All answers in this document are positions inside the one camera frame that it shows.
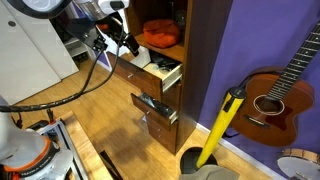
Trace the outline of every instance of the wooden cabinet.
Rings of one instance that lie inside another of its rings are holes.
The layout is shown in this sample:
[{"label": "wooden cabinet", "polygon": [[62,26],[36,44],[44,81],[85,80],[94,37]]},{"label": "wooden cabinet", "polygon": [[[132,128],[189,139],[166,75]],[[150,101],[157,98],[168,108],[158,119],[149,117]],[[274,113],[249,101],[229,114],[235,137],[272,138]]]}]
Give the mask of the wooden cabinet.
[{"label": "wooden cabinet", "polygon": [[[116,74],[143,93],[174,110],[174,118],[163,116],[139,95],[131,95],[134,105],[146,115],[149,134],[173,154],[181,148],[199,120],[231,4],[231,0],[131,0],[125,10],[129,31],[141,46],[181,63],[177,71],[179,79],[165,88],[164,79],[131,64],[130,56],[119,58],[115,69]],[[146,43],[143,24],[149,20],[172,18],[178,10],[184,11],[186,16],[181,41],[165,49]],[[108,57],[114,64],[115,56],[108,53]]]}]

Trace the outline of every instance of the drawer handle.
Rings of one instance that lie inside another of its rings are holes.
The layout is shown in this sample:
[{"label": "drawer handle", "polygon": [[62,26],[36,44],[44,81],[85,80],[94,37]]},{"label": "drawer handle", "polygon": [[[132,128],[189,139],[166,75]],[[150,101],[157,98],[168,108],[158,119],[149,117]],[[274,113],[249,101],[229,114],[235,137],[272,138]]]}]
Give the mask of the drawer handle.
[{"label": "drawer handle", "polygon": [[133,74],[130,74],[130,75],[128,76],[128,78],[129,78],[129,79],[131,79],[131,78],[132,78],[132,76],[133,76]]}]

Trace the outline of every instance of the cabinet shelf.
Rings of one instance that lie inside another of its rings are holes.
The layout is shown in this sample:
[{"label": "cabinet shelf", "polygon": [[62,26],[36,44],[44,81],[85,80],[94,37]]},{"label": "cabinet shelf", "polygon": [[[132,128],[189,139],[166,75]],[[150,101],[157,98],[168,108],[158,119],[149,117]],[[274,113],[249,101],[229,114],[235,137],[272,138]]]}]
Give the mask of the cabinet shelf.
[{"label": "cabinet shelf", "polygon": [[140,35],[136,36],[135,39],[137,40],[139,45],[141,45],[143,47],[151,49],[151,50],[153,50],[153,51],[155,51],[157,53],[163,54],[163,55],[165,55],[167,57],[170,57],[170,58],[172,58],[174,60],[183,62],[183,59],[184,59],[184,45],[183,45],[183,43],[179,43],[179,44],[174,45],[174,46],[169,47],[169,48],[161,49],[161,48],[157,48],[157,47],[154,47],[154,46],[148,44],[145,41],[145,38],[144,38],[143,34],[140,34]]}]

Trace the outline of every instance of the drawer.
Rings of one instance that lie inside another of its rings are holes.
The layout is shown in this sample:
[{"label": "drawer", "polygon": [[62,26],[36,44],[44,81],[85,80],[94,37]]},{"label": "drawer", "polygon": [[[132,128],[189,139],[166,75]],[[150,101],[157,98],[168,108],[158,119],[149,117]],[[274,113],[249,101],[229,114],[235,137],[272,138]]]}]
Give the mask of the drawer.
[{"label": "drawer", "polygon": [[[107,52],[107,56],[111,65],[114,66],[115,55]],[[141,89],[142,92],[161,101],[163,93],[181,79],[181,67],[182,65],[179,64],[173,70],[167,72],[159,70],[157,64],[149,63],[145,67],[140,68],[119,57],[115,73]]]},{"label": "drawer", "polygon": [[149,126],[148,124],[149,134],[173,154],[176,153],[177,127],[178,127],[178,121],[175,121],[172,124],[172,129],[170,132],[166,130],[159,131],[159,129],[157,128],[154,129],[153,126]]},{"label": "drawer", "polygon": [[170,130],[172,123],[178,118],[177,111],[171,109],[170,111],[167,111],[167,114],[161,113],[161,111],[159,111],[157,108],[151,106],[150,103],[147,103],[145,100],[143,100],[141,98],[142,95],[138,97],[131,93],[133,104],[142,112],[144,112],[147,115],[148,119],[152,119],[163,128]]}]

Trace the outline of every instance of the drawer front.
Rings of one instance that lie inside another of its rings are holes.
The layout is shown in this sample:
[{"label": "drawer front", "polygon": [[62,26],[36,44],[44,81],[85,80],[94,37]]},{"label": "drawer front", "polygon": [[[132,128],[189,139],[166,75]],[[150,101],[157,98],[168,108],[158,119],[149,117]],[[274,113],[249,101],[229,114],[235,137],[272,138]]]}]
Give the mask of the drawer front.
[{"label": "drawer front", "polygon": [[[107,52],[108,59],[114,67],[115,55]],[[155,99],[161,100],[162,97],[162,80],[153,74],[131,64],[130,62],[118,58],[118,64],[115,73],[127,80],[134,86],[141,89],[142,92],[149,94]]]},{"label": "drawer front", "polygon": [[149,131],[153,130],[157,133],[158,136],[163,137],[173,143],[176,142],[178,121],[173,122],[171,124],[171,129],[167,130],[166,128],[163,128],[160,124],[158,124],[156,121],[151,119],[150,116],[146,115],[146,118]]},{"label": "drawer front", "polygon": [[159,114],[155,109],[153,109],[150,105],[146,104],[139,97],[131,93],[131,98],[133,104],[143,111],[150,119],[153,119],[163,128],[170,130],[171,129],[171,120],[170,118],[166,118],[163,115]]},{"label": "drawer front", "polygon": [[[177,127],[177,121],[174,122],[172,125],[174,127]],[[166,149],[168,149],[171,153],[175,154],[176,153],[176,138],[171,139],[164,135],[163,131],[158,131],[157,129],[153,129],[152,127],[149,128],[149,134],[156,139],[162,146],[164,146]]]}]

